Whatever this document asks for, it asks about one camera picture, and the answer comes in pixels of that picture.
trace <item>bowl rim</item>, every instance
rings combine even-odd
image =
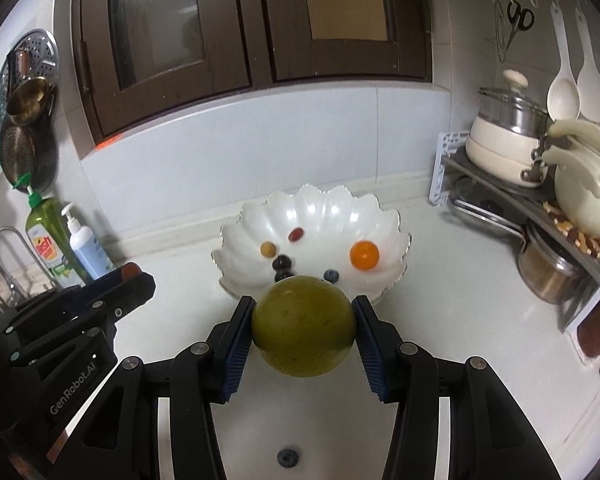
[[[272,195],[273,195],[274,193],[276,193],[276,194],[277,194],[277,193],[282,193],[282,194],[284,194],[284,195],[286,195],[286,196],[288,196],[288,197],[292,198],[292,197],[294,197],[295,195],[297,195],[297,194],[300,192],[300,190],[302,190],[302,189],[305,189],[305,188],[311,188],[311,189],[313,189],[313,190],[316,190],[316,191],[317,191],[319,194],[326,195],[326,194],[330,193],[332,190],[334,190],[334,189],[336,189],[336,188],[338,188],[338,187],[341,187],[341,188],[343,188],[343,189],[344,189],[344,190],[347,192],[347,194],[348,194],[348,195],[349,195],[349,196],[350,196],[352,199],[354,199],[354,200],[360,200],[362,197],[365,197],[365,196],[371,195],[371,196],[372,196],[372,197],[375,199],[375,201],[376,201],[376,205],[378,206],[378,210],[380,210],[380,211],[383,211],[383,212],[384,212],[384,211],[395,211],[395,212],[396,212],[396,214],[398,215],[398,232],[399,232],[400,234],[403,234],[403,232],[400,230],[400,221],[401,221],[401,217],[400,217],[400,211],[399,211],[397,208],[391,208],[391,209],[385,209],[385,208],[382,208],[382,206],[380,205],[380,201],[378,200],[378,197],[375,195],[375,193],[372,193],[372,192],[365,193],[365,194],[364,194],[364,195],[362,195],[362,196],[354,196],[354,195],[353,195],[353,193],[351,192],[351,190],[349,189],[349,187],[345,186],[344,184],[336,184],[336,186],[333,186],[333,187],[331,187],[331,188],[330,188],[330,189],[328,189],[327,191],[321,190],[319,187],[317,187],[317,186],[314,186],[314,184],[309,184],[309,183],[307,183],[307,184],[303,184],[302,186],[300,186],[300,187],[298,188],[298,190],[297,190],[296,192],[293,192],[293,193],[288,193],[288,192],[285,192],[285,191],[282,191],[282,190],[273,190],[273,191],[271,191],[271,192],[270,192],[270,193],[267,195],[267,198],[266,198],[266,200],[265,200],[263,203],[261,203],[261,204],[257,205],[256,207],[262,207],[262,206],[265,206],[265,205],[267,205],[267,203],[269,203],[269,200],[271,199],[271,197],[272,197]],[[218,279],[218,283],[219,283],[220,287],[222,288],[222,290],[224,290],[224,291],[225,291],[225,292],[226,292],[226,293],[227,293],[229,296],[231,296],[232,298],[234,298],[234,300],[240,300],[241,296],[237,296],[237,295],[236,295],[236,294],[234,294],[232,291],[230,291],[228,288],[226,288],[226,286],[224,285],[224,283],[223,283],[223,280],[224,280],[224,278],[226,277],[226,273],[225,273],[225,272],[224,272],[224,270],[223,270],[223,269],[222,269],[222,268],[221,268],[221,267],[218,265],[218,262],[216,262],[215,253],[216,253],[217,251],[220,251],[220,250],[224,249],[224,235],[222,234],[222,231],[224,230],[224,228],[225,228],[226,226],[229,226],[229,225],[232,225],[232,226],[233,226],[233,225],[238,225],[238,224],[239,224],[239,223],[242,221],[242,212],[244,211],[244,208],[245,208],[245,206],[247,206],[247,205],[253,205],[253,202],[245,202],[244,204],[242,204],[242,206],[241,206],[241,208],[240,208],[240,212],[238,213],[238,219],[237,219],[237,221],[236,221],[236,222],[234,222],[234,223],[228,223],[228,222],[226,222],[226,223],[222,224],[222,226],[220,227],[220,241],[221,241],[221,246],[220,246],[220,248],[218,248],[218,249],[214,249],[214,250],[212,250],[212,251],[211,251],[211,260],[213,261],[214,265],[215,265],[215,266],[218,268],[218,270],[219,270],[219,271],[221,272],[221,274],[222,274],[222,276],[220,276],[220,278]],[[398,283],[398,282],[399,282],[399,281],[402,279],[402,277],[405,275],[405,273],[407,272],[407,267],[408,267],[408,264],[407,264],[407,262],[406,262],[406,257],[407,257],[407,253],[409,252],[409,249],[411,248],[411,243],[413,242],[413,236],[412,236],[412,235],[411,235],[411,233],[409,233],[409,232],[407,232],[407,234],[406,234],[406,235],[408,236],[407,248],[404,250],[404,253],[403,253],[403,254],[402,254],[402,256],[400,257],[400,261],[401,261],[401,262],[402,262],[402,264],[403,264],[402,272],[400,273],[400,275],[398,275],[398,277],[397,277],[397,278],[396,278],[396,279],[395,279],[395,280],[394,280],[392,283],[390,283],[389,285],[387,285],[387,286],[386,286],[386,287],[385,287],[385,288],[384,288],[384,289],[383,289],[383,290],[380,292],[380,294],[378,295],[378,297],[376,297],[376,298],[373,298],[373,299],[369,299],[369,301],[370,301],[370,303],[371,303],[372,305],[378,304],[378,303],[379,303],[379,301],[380,301],[380,300],[382,299],[382,297],[384,296],[384,294],[385,294],[385,293],[386,293],[386,292],[387,292],[389,289],[393,288],[393,287],[396,285],[396,283]]]

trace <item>brown window frame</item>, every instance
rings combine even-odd
[[[314,40],[307,0],[266,0],[274,78],[376,75],[430,82],[427,1],[384,0],[384,8],[388,41]]]
[[[80,92],[96,143],[177,106],[250,86],[237,0],[198,0],[204,60],[124,89],[114,61],[109,4],[74,0],[72,20]]]

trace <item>metal screw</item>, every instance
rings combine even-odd
[[[487,367],[487,361],[481,357],[472,357],[469,364],[476,370],[484,370]]]
[[[137,357],[126,357],[122,360],[122,367],[125,370],[133,370],[140,364],[140,359]]]
[[[298,461],[300,460],[300,455],[295,449],[291,449],[289,447],[285,447],[285,449],[278,452],[278,463],[282,467],[290,468],[298,465]]]
[[[416,355],[418,353],[418,347],[413,343],[402,343],[400,345],[400,352],[405,355]]]
[[[191,345],[191,353],[193,355],[204,355],[207,352],[209,352],[209,345],[204,341],[193,343],[193,345]]]

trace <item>green round fruit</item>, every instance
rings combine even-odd
[[[315,377],[338,366],[356,335],[356,317],[344,293],[310,276],[273,285],[251,316],[253,342],[280,373]]]

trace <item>perforated metal plate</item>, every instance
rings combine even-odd
[[[13,47],[15,53],[16,77],[15,85],[22,83],[27,77],[46,77],[52,85],[58,83],[58,47],[51,32],[36,28],[21,37]],[[29,56],[29,70],[22,73],[18,68],[18,58],[21,53]],[[5,115],[8,96],[7,60],[4,60],[0,70],[0,125]]]

